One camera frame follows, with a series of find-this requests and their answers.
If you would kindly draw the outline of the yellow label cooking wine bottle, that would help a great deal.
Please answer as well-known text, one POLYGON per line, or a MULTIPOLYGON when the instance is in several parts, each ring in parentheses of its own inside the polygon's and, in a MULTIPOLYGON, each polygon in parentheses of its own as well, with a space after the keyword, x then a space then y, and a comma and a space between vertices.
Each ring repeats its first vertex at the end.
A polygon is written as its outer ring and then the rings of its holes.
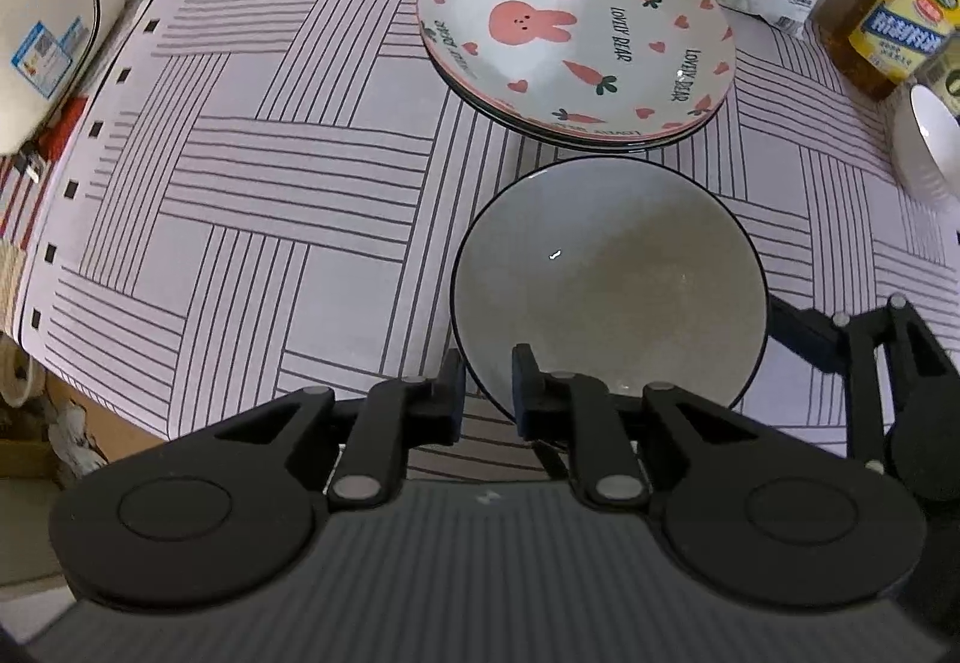
POLYGON ((884 101, 958 28, 958 0, 828 0, 823 27, 841 76, 884 101))

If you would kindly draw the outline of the white ceramic bowl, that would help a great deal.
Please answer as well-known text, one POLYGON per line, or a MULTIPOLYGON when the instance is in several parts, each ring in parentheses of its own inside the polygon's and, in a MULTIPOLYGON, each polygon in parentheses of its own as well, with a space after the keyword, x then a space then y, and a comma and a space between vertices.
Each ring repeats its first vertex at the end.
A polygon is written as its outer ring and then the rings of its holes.
POLYGON ((958 122, 923 85, 913 85, 896 103, 892 159, 915 200, 939 213, 957 208, 958 122))

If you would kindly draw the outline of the white vinegar bottle yellow cap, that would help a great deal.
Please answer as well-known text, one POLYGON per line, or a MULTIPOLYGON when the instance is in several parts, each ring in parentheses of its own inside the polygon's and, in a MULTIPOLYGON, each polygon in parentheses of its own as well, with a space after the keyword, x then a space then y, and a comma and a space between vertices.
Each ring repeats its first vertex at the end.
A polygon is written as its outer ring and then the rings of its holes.
POLYGON ((960 119, 960 31, 956 29, 916 70, 916 81, 939 97, 960 119))

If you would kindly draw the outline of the grey bowl with black rim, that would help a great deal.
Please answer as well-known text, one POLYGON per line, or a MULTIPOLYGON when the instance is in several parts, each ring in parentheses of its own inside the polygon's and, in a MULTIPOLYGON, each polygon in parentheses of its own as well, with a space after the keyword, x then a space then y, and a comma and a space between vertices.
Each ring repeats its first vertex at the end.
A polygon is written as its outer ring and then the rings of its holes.
POLYGON ((732 211, 685 175, 630 158, 542 167, 460 244, 451 319, 483 395, 511 415, 514 346, 545 370, 634 397, 672 382, 731 406, 768 343, 768 284, 732 211))

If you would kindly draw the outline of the red striped cloth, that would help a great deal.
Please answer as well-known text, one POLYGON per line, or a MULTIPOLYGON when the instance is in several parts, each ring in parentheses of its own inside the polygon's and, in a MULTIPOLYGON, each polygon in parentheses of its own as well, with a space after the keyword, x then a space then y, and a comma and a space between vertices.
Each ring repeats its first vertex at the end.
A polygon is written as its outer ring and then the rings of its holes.
POLYGON ((53 166, 67 147, 73 129, 85 112, 88 98, 72 97, 52 124, 32 140, 28 153, 2 158, 2 241, 26 250, 43 206, 53 166))

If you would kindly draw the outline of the white bunny carrot plate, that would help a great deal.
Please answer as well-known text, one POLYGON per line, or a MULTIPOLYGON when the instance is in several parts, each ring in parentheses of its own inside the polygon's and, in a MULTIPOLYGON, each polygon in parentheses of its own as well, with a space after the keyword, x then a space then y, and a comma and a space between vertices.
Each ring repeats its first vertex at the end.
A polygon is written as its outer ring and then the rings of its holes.
POLYGON ((416 19, 467 91, 597 142, 690 128, 736 75, 716 0, 416 0, 416 19))

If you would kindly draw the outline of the striped white table mat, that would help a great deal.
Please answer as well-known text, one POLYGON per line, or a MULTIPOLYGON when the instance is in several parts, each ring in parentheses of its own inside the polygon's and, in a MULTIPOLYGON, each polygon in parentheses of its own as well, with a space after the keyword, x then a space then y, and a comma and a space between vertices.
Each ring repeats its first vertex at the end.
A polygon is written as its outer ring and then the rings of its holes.
MULTIPOLYGON (((955 351, 958 229, 901 190, 880 110, 814 36, 722 11, 726 107, 619 158, 708 188, 785 301, 903 292, 955 351)), ((149 0, 50 174, 14 334, 161 439, 313 383, 429 376, 462 237, 562 159, 444 85, 416 0, 149 0)))

